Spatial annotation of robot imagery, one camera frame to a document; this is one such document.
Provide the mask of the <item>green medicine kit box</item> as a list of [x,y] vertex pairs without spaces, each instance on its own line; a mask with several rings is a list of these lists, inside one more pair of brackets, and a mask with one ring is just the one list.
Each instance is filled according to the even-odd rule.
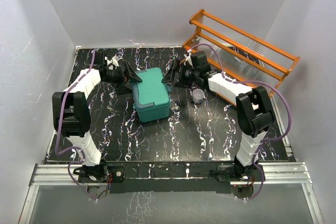
[[141,122],[164,119],[170,113],[170,96],[160,68],[135,72],[142,82],[132,84],[134,108]]

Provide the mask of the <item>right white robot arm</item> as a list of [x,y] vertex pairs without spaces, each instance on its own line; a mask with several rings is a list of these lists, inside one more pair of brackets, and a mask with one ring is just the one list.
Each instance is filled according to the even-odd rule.
[[191,54],[185,61],[173,60],[163,77],[163,83],[172,83],[177,77],[177,85],[187,87],[197,83],[226,98],[237,111],[237,122],[242,131],[239,150],[235,157],[234,174],[240,180],[247,180],[257,164],[257,153],[269,127],[275,122],[267,90],[258,86],[251,88],[226,77],[223,72],[213,69],[205,52]]

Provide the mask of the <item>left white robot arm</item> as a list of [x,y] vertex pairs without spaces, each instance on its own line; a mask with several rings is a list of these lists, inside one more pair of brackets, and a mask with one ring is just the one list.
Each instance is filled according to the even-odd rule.
[[94,49],[91,63],[80,71],[75,81],[64,91],[52,95],[53,124],[57,132],[55,154],[60,156],[69,150],[75,150],[80,163],[92,166],[90,175],[96,181],[108,177],[108,168],[102,164],[102,154],[90,134],[91,116],[87,99],[95,87],[110,83],[118,94],[132,92],[128,82],[141,83],[142,79],[130,67],[129,63]]

